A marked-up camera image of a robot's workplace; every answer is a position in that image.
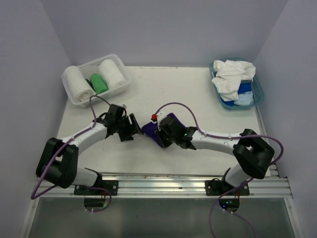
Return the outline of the purple towel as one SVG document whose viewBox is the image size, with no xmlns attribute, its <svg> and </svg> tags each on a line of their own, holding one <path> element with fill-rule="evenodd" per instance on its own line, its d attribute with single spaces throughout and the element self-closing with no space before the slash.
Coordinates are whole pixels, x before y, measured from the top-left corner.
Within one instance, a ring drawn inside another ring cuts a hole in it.
<svg viewBox="0 0 317 238">
<path fill-rule="evenodd" d="M 179 121 L 179 119 L 176 117 L 175 114 L 173 113 L 167 114 L 167 113 L 159 111 L 158 113 L 153 114 L 151 117 L 151 121 L 142 127 L 143 133 L 149 138 L 151 138 L 157 145 L 158 145 L 158 137 L 156 135 L 156 130 L 158 129 L 158 124 L 167 116 L 176 118 Z"/>
</svg>

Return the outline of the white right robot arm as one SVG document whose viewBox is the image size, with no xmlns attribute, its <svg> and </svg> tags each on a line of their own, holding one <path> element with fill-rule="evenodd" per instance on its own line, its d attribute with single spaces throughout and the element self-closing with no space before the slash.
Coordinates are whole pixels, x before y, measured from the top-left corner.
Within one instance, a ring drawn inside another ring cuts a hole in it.
<svg viewBox="0 0 317 238">
<path fill-rule="evenodd" d="M 163 147 L 174 143 L 183 149 L 212 150 L 234 156 L 237 165 L 225 172 L 220 183 L 222 192 L 228 195 L 250 178 L 263 179 L 274 156 L 273 148 L 250 129 L 242 133 L 246 138 L 233 139 L 231 135 L 220 134 L 209 137 L 197 127 L 186 127 L 177 118 L 165 116 L 158 120 L 156 134 Z"/>
</svg>

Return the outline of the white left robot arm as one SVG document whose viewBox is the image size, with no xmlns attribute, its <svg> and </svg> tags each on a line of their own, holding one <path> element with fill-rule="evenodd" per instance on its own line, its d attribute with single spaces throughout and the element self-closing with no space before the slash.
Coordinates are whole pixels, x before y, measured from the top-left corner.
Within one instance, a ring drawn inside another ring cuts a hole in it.
<svg viewBox="0 0 317 238">
<path fill-rule="evenodd" d="M 36 176 L 61 188 L 80 185 L 93 195 L 99 194 L 103 188 L 101 174 L 79 168 L 78 158 L 88 148 L 114 134 L 118 134 L 121 142 L 133 140 L 135 134 L 142 134 L 135 116 L 125 113 L 124 107 L 111 104 L 106 113 L 95 117 L 90 125 L 75 135 L 63 139 L 50 138 L 45 144 Z"/>
</svg>

